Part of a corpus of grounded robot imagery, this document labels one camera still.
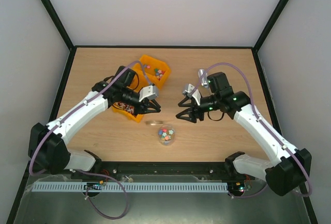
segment black cable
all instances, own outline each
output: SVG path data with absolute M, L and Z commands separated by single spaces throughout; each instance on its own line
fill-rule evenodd
M 114 77 L 114 76 L 107 77 L 107 78 L 104 79 L 104 81 L 106 82 L 106 81 L 108 81 L 109 79 L 111 79 L 111 78 L 113 78 L 113 77 Z
M 139 76 L 138 76 L 138 74 L 136 73 L 136 75 L 137 75 L 137 78 L 138 78 L 138 84 L 136 85 L 136 87 L 133 89 L 133 91 L 135 91 L 137 88 L 138 88 L 138 86 L 139 86 L 139 83 L 140 83 L 140 81 L 139 81 Z
M 214 121 L 214 122 L 219 122 L 219 121 L 221 121 L 221 120 L 224 118 L 225 113 L 222 113 L 221 118 L 218 119 L 218 120 L 214 120 L 214 119 L 212 119 L 212 118 L 210 117 L 210 115 L 209 115 L 209 112 L 207 113 L 207 115 L 208 115 L 208 118 L 209 118 L 210 120 L 212 120 L 212 121 Z

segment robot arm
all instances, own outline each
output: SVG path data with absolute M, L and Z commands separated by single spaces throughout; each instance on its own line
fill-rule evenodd
M 236 173 L 248 174 L 262 179 L 280 196 L 303 183 L 306 180 L 304 175 L 285 148 L 288 148 L 298 158 L 307 173 L 310 171 L 310 153 L 306 149 L 298 150 L 282 137 L 254 106 L 258 114 L 256 116 L 252 110 L 249 97 L 244 92 L 234 93 L 224 73 L 212 74 L 207 77 L 207 81 L 213 93 L 207 97 L 202 97 L 198 90 L 192 94 L 193 85 L 187 84 L 185 86 L 183 91 L 185 99 L 178 105 L 189 108 L 176 115 L 176 117 L 196 123 L 197 119 L 204 120 L 205 112 L 220 110 L 244 127 L 269 158 L 269 161 L 266 161 L 250 157 L 243 152 L 237 152 L 225 160 L 228 173 L 231 176 Z M 283 147 L 265 129 L 261 122 L 267 125 L 276 137 L 280 138 L 284 143 Z
M 124 66 L 121 66 L 116 75 L 123 69 Z M 67 149 L 67 145 L 86 123 L 115 102 L 121 101 L 132 105 L 134 115 L 161 111 L 160 105 L 155 100 L 158 96 L 158 88 L 155 85 L 144 87 L 138 93 L 128 88 L 135 75 L 133 70 L 128 69 L 103 94 L 100 92 L 107 87 L 108 83 L 106 81 L 96 83 L 92 91 L 66 114 L 45 126 L 36 124 L 31 129 L 29 157 L 32 158 L 43 137 L 57 126 L 42 145 L 35 161 L 51 174 L 58 174 L 66 169 L 98 172 L 97 166 L 101 160 L 95 154 L 89 151 Z

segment black frame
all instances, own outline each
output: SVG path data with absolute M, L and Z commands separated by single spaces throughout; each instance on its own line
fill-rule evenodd
M 41 0 L 46 11 L 50 15 L 51 19 L 54 22 L 54 25 L 56 26 L 57 30 L 59 31 L 60 35 L 62 36 L 65 44 L 67 45 L 70 53 L 68 56 L 68 60 L 66 63 L 66 67 L 56 94 L 56 98 L 54 101 L 54 105 L 50 114 L 50 119 L 54 120 L 57 117 L 59 107 L 61 105 L 62 97 L 64 94 L 64 90 L 67 84 L 67 80 L 70 74 L 71 66 L 73 63 L 74 56 L 76 54 L 77 48 L 80 47 L 87 47 L 87 48 L 95 48 L 95 47 L 102 47 L 102 48 L 182 48 L 182 49 L 250 49 L 253 54 L 254 62 L 258 71 L 258 75 L 261 81 L 262 90 L 266 99 L 267 107 L 269 110 L 270 118 L 272 120 L 272 124 L 274 128 L 281 134 L 280 126 L 277 120 L 275 108 L 272 102 L 272 98 L 268 89 L 268 85 L 266 83 L 266 78 L 264 75 L 264 72 L 262 70 L 262 65 L 258 56 L 258 51 L 260 50 L 262 44 L 266 40 L 268 34 L 272 30 L 273 26 L 275 25 L 277 19 L 279 18 L 280 14 L 282 13 L 283 9 L 285 8 L 287 2 L 289 0 L 280 0 L 272 13 L 270 19 L 266 23 L 266 26 L 264 27 L 261 35 L 259 36 L 256 44 L 254 47 L 208 47 L 208 46 L 75 46 L 69 35 L 67 34 L 62 22 L 60 21 L 52 3 L 50 0 Z M 223 173 L 223 164 L 224 162 L 191 162 L 191 163 L 178 163 L 178 162 L 168 162 L 168 163 L 152 163 L 152 162 L 105 162 L 104 163 L 107 168 L 112 171 L 111 169 L 116 169 L 118 171 L 117 177 L 121 176 L 121 172 L 127 172 L 127 171 L 134 171 L 135 173 L 139 173 L 141 171 L 148 172 L 148 171 L 154 171 L 159 170 L 163 171 L 164 174 L 170 173 L 171 169 L 173 167 L 176 167 L 178 170 L 177 174 L 192 174 L 191 171 L 194 171 L 194 175 L 196 176 L 203 176 L 203 175 L 209 175 L 214 178 L 212 179 L 220 179 L 220 175 L 222 179 L 225 179 L 226 182 L 232 182 L 230 178 L 226 178 L 225 174 Z M 9 214 L 7 223 L 13 223 L 20 205 L 21 198 L 23 196 L 27 179 L 29 176 L 28 173 L 28 166 L 25 169 L 20 187 L 18 189 L 16 198 L 14 200 L 11 212 Z M 303 193 L 307 192 L 307 188 L 305 184 L 300 185 L 300 189 Z M 311 223 L 318 223 L 317 218 L 315 216 L 311 201 L 309 197 L 304 198 L 304 203 L 306 205 L 306 209 L 308 212 L 308 216 Z

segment metal bar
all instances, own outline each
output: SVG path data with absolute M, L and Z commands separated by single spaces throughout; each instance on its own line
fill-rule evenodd
M 69 50 L 73 49 L 74 45 L 71 42 L 71 39 L 70 39 L 67 31 L 65 30 L 60 18 L 58 17 L 51 1 L 50 0 L 41 0 L 41 2 L 44 5 L 44 7 L 45 7 L 46 11 L 48 12 L 48 14 L 50 15 L 52 21 L 54 22 L 54 25 L 56 26 L 58 32 L 62 36 L 63 41 L 67 45 L 68 49 Z
M 283 9 L 285 8 L 286 4 L 288 3 L 289 0 L 279 0 L 274 12 L 270 16 L 270 19 L 268 20 L 267 24 L 265 25 L 262 33 L 260 34 L 255 46 L 254 50 L 256 52 L 259 51 L 261 48 L 263 42 L 266 40 L 268 34 L 270 33 L 271 29 L 275 25 L 276 21 L 278 20 L 278 17 L 282 13 Z
M 36 182 L 32 192 L 83 192 L 81 182 Z M 227 183 L 122 183 L 128 193 L 227 193 Z M 122 192 L 117 183 L 94 186 L 89 192 Z
M 236 46 L 76 46 L 77 48 L 252 49 Z
M 272 97 L 271 97 L 271 94 L 270 94 L 270 91 L 269 91 L 268 84 L 266 82 L 266 78 L 265 78 L 265 75 L 264 75 L 264 72 L 263 72 L 263 69 L 262 69 L 262 65 L 261 65 L 259 55 L 258 55 L 257 51 L 254 51 L 254 49 L 252 50 L 252 53 L 253 53 L 253 58 L 254 58 L 255 65 L 257 67 L 258 75 L 259 75 L 259 78 L 260 78 L 264 98 L 265 98 L 265 101 L 267 103 L 268 111 L 269 111 L 269 114 L 270 114 L 271 123 L 272 123 L 273 127 L 276 129 L 276 131 L 281 134 L 280 126 L 279 126 L 276 111 L 275 111 L 275 106 L 274 106 L 274 103 L 272 101 Z
M 53 121 L 57 117 L 58 110 L 60 109 L 63 93 L 64 93 L 64 90 L 66 88 L 67 81 L 68 81 L 68 78 L 69 78 L 69 74 L 70 74 L 72 63 L 73 63 L 73 59 L 74 59 L 74 56 L 76 54 L 76 50 L 77 50 L 76 47 L 73 47 L 73 49 L 70 50 L 68 60 L 67 60 L 67 63 L 66 63 L 66 67 L 64 69 L 64 72 L 63 72 L 63 75 L 62 75 L 62 78 L 61 78 L 61 81 L 60 81 L 60 85 L 59 85 L 57 93 L 56 93 L 56 97 L 55 97 L 55 100 L 54 100 L 54 104 L 53 104 L 53 108 L 52 108 L 52 111 L 51 111 L 51 114 L 50 114 L 49 121 Z

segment wooden tabletop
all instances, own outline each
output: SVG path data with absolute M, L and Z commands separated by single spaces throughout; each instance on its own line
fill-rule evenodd
M 205 121 L 196 124 L 176 119 L 184 108 L 177 104 L 184 98 L 186 83 L 195 85 L 198 69 L 218 62 L 228 62 L 239 67 L 248 78 L 254 101 L 260 112 L 270 122 L 261 83 L 249 49 L 145 49 L 145 48 L 78 48 L 73 60 L 69 79 L 63 95 L 58 116 L 63 115 L 81 101 L 91 87 L 103 78 L 114 75 L 120 65 L 128 65 L 147 54 L 165 61 L 172 72 L 160 96 L 160 113 L 147 114 L 140 123 L 128 120 L 111 109 L 96 116 L 71 140 L 69 148 L 89 150 L 103 161 L 224 161 L 229 155 L 243 151 L 251 156 L 267 158 L 249 133 L 227 115 L 214 122 L 205 116 Z M 240 74 L 226 66 L 214 68 L 209 74 L 226 73 L 234 92 L 248 94 Z M 203 96 L 208 92 L 201 89 Z M 211 113 L 219 118 L 221 113 Z M 158 126 L 147 126 L 145 121 L 164 121 L 173 126 L 176 140 L 170 146 L 158 141 Z

